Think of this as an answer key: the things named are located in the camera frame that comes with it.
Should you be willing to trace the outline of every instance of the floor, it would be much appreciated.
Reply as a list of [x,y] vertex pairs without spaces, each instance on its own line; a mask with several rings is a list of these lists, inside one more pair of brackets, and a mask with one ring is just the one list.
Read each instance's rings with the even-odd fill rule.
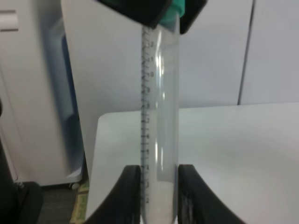
[[77,191],[68,186],[43,188],[43,207],[37,224],[69,224]]

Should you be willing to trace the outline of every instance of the white table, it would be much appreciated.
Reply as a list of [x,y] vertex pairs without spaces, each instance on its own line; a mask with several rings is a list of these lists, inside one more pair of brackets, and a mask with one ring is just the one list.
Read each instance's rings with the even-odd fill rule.
[[[179,163],[193,164],[249,224],[299,222],[299,104],[181,109]],[[140,113],[100,117],[86,217],[140,163]]]

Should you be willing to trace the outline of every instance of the teal cap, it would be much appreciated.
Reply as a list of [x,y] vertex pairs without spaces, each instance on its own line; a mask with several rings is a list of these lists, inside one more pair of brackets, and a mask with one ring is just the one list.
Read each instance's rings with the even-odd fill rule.
[[161,22],[166,22],[173,19],[173,16],[178,13],[179,17],[185,14],[185,0],[172,0],[172,4],[162,17]]

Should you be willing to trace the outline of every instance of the transparent plastic cylinder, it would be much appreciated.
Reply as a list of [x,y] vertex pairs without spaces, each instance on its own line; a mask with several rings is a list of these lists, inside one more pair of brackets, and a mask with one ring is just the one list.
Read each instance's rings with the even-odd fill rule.
[[179,15],[142,28],[141,213],[172,224],[178,204]]

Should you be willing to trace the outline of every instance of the gray carpet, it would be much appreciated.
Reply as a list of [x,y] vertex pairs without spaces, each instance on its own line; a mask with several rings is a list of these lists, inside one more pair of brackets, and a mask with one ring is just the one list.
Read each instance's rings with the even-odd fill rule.
[[69,224],[76,190],[67,187],[43,189],[43,207],[37,224]]

